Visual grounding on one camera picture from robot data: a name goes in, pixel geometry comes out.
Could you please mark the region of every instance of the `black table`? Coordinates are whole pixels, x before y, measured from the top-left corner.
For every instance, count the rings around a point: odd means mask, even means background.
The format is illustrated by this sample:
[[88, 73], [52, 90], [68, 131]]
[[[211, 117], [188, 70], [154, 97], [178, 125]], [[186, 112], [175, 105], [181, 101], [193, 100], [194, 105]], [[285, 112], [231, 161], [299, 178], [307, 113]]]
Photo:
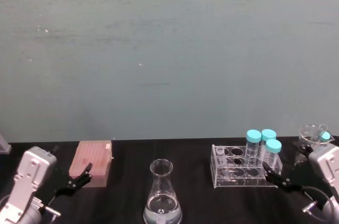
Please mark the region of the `black table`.
[[[280, 138], [283, 173], [292, 169], [293, 138]], [[172, 183], [183, 210], [183, 224], [319, 223], [303, 214], [309, 203], [298, 193], [270, 187], [224, 187], [214, 189], [210, 173], [211, 145], [244, 145], [245, 139], [131, 140], [113, 143], [114, 160], [106, 188], [84, 188], [73, 197], [61, 196], [51, 207], [62, 217], [55, 224], [142, 224], [142, 212], [152, 184], [149, 164], [157, 158], [173, 163]], [[12, 144], [9, 156], [0, 156], [0, 196], [10, 193], [13, 176], [25, 150], [55, 146], [58, 165], [68, 170], [77, 142]], [[311, 169], [298, 172], [305, 185], [321, 183]], [[48, 223], [46, 214], [43, 223]]]

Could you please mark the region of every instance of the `test tube rack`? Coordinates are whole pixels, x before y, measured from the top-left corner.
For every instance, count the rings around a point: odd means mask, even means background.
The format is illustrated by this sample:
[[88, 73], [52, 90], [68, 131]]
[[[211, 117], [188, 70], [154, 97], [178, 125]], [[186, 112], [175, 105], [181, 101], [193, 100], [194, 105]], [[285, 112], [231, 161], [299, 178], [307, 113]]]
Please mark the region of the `test tube rack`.
[[[266, 171], [262, 162], [257, 158], [255, 164], [250, 165], [245, 160], [246, 146], [223, 146], [227, 165], [220, 165], [217, 146], [212, 145], [211, 173], [214, 188], [217, 187], [275, 187], [265, 179]], [[282, 163], [280, 158], [276, 161], [273, 170], [281, 174]]]

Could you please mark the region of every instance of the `erlenmeyer flask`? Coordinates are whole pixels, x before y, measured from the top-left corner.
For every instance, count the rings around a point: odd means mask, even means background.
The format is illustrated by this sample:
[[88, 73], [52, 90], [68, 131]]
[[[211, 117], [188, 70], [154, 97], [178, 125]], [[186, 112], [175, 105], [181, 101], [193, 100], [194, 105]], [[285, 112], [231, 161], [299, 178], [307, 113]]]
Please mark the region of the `erlenmeyer flask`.
[[167, 159], [157, 159], [150, 165], [153, 185], [144, 210], [146, 224], [179, 224], [182, 211], [171, 184], [173, 164]]

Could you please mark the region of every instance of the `cable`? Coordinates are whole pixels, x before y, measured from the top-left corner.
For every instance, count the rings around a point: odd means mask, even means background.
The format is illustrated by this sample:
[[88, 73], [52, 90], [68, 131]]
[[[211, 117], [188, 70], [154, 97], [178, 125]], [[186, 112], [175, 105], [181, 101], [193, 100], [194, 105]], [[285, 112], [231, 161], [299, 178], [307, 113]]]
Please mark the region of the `cable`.
[[8, 199], [10, 197], [10, 194], [8, 194], [7, 196], [4, 196], [1, 200], [0, 200], [0, 209], [2, 208], [2, 203], [4, 202], [5, 199]]
[[333, 223], [334, 217], [335, 217], [335, 208], [334, 208], [334, 204], [333, 204], [332, 200], [329, 198], [329, 196], [327, 196], [326, 193], [323, 192], [322, 190], [315, 188], [315, 187], [312, 187], [312, 186], [302, 187], [301, 191], [304, 192], [305, 190], [313, 190], [313, 191], [320, 193], [321, 195], [323, 195], [328, 200], [329, 206], [331, 207], [331, 217], [329, 219], [322, 219], [322, 218], [319, 218], [318, 216], [315, 216], [314, 214], [310, 214], [310, 215], [318, 221], [321, 221], [321, 222], [328, 222], [329, 221], [330, 223]]

